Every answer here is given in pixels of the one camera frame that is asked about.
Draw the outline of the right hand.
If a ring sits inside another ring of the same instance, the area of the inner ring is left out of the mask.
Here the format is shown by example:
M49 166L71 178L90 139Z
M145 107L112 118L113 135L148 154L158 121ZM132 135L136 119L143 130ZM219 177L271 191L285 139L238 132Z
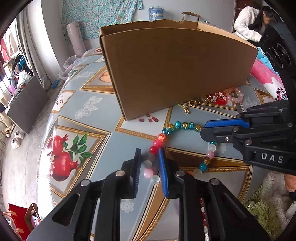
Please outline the right hand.
M286 190L294 192L296 190L296 176L284 174L284 177Z

